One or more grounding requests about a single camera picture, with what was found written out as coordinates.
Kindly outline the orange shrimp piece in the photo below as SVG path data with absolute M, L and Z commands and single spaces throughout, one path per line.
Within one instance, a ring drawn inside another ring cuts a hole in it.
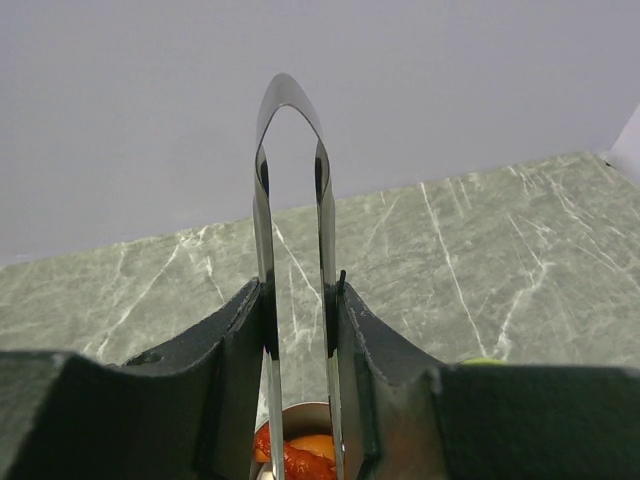
M 330 435 L 307 435 L 284 441 L 285 478 L 336 479 L 335 452 Z M 258 463 L 271 460 L 269 424 L 263 425 L 254 436 L 254 459 Z

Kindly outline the stainless steel tongs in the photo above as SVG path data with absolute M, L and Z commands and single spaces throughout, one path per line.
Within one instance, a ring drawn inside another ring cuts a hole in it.
M 322 283 L 322 314 L 326 349 L 326 374 L 331 431 L 335 450 L 335 468 L 339 479 L 345 477 L 340 382 L 338 358 L 337 279 L 335 258 L 335 200 L 332 191 L 329 156 L 323 141 L 317 113 L 299 83 L 289 74 L 280 73 L 269 83 L 258 113 L 254 167 L 253 219 L 261 284 L 262 307 L 265 312 L 264 350 L 267 355 L 269 427 L 273 474 L 285 477 L 284 429 L 281 369 L 276 306 L 273 223 L 270 207 L 269 169 L 264 139 L 277 113 L 291 107 L 313 130 L 317 145 L 314 156 L 315 199 L 319 244 L 319 266 Z

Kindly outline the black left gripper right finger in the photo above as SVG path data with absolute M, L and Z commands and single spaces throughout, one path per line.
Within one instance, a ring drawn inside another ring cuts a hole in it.
M 639 373 L 629 367 L 446 364 L 338 305 L 349 479 L 635 479 Z

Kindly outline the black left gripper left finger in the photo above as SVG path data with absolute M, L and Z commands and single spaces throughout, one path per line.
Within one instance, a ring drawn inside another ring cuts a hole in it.
M 121 365 L 1 355 L 5 479 L 246 479 L 262 363 L 259 285 Z

